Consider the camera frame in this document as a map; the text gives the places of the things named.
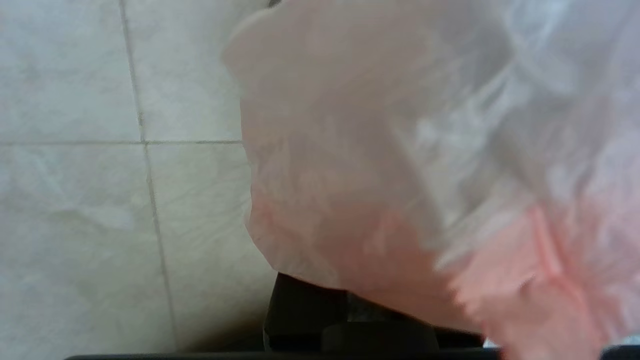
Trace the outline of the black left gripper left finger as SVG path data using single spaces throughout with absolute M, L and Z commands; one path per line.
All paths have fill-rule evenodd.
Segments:
M 326 328 L 346 321 L 345 291 L 320 287 L 278 273 L 263 322 L 269 352 L 320 352 Z

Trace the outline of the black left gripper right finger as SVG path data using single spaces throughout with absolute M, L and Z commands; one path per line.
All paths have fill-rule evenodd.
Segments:
M 476 333 L 433 326 L 356 295 L 346 296 L 346 318 L 321 333 L 324 352 L 436 352 L 482 348 Z

